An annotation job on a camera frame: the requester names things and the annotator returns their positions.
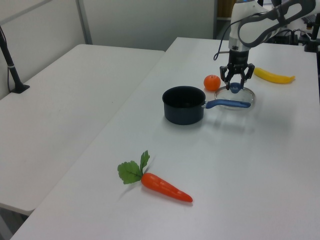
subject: saucepan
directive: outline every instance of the saucepan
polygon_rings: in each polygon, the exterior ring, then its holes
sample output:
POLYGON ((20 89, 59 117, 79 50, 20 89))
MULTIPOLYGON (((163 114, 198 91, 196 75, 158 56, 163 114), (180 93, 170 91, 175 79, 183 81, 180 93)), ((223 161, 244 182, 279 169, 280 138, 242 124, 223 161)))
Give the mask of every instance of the saucepan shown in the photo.
POLYGON ((178 125, 197 123, 204 117, 204 109, 217 105, 236 108, 249 108, 251 103, 226 99, 206 101, 205 93, 193 86, 176 86, 162 95, 164 116, 178 125))

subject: white table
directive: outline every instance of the white table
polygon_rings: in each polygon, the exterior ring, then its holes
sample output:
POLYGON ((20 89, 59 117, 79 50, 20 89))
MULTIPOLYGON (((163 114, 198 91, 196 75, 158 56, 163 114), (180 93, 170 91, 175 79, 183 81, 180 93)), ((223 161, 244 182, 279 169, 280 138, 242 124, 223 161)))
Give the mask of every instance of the white table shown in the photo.
POLYGON ((163 54, 78 45, 3 98, 0 207, 29 215, 163 54))
POLYGON ((251 110, 214 107, 193 125, 168 122, 163 92, 203 89, 205 76, 228 62, 227 54, 213 62, 218 45, 178 38, 12 240, 318 240, 316 56, 301 46, 262 44, 249 62, 295 75, 292 84, 253 76, 246 84, 256 94, 251 110), (139 162, 145 150, 149 172, 193 204, 123 185, 117 166, 139 162))

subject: blue handle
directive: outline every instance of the blue handle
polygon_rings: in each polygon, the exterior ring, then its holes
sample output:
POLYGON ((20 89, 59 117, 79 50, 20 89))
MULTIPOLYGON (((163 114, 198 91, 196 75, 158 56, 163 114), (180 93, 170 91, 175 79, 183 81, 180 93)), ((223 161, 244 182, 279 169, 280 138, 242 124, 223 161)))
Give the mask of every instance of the blue handle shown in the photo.
POLYGON ((228 107, 236 107, 236 108, 249 108, 251 106, 250 102, 245 101, 234 101, 234 100, 226 100, 226 99, 217 99, 208 101, 205 105, 206 109, 211 109, 217 105, 224 105, 228 107))

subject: carrot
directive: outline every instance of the carrot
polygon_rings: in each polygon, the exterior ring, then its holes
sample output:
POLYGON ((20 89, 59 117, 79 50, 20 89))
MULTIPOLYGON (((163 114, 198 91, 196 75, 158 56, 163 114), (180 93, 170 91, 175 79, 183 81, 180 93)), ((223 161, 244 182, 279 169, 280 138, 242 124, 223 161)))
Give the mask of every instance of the carrot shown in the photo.
POLYGON ((170 183, 166 182, 165 180, 161 179, 160 177, 152 174, 152 173, 145 173, 142 175, 141 183, 148 189, 166 195, 168 197, 192 203, 193 199, 191 196, 186 194, 183 191, 180 191, 178 188, 172 186, 170 183))
POLYGON ((140 167, 135 161, 120 164, 117 170, 119 177, 123 180, 123 184, 132 184, 141 181, 142 185, 153 191, 180 201, 192 203, 192 197, 185 192, 180 191, 152 173, 143 173, 143 168, 147 165, 149 158, 148 151, 145 151, 141 155, 140 167))

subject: banana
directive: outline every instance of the banana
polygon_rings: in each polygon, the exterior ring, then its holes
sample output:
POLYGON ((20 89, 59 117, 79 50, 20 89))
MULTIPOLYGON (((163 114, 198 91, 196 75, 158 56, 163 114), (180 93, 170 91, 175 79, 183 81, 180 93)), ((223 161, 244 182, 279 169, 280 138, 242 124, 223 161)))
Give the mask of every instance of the banana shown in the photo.
POLYGON ((262 78, 266 81, 276 83, 276 84, 289 84, 296 78, 295 76, 277 75, 277 74, 268 72, 266 70, 263 70, 262 68, 259 68, 259 67, 256 67, 253 73, 259 78, 262 78))

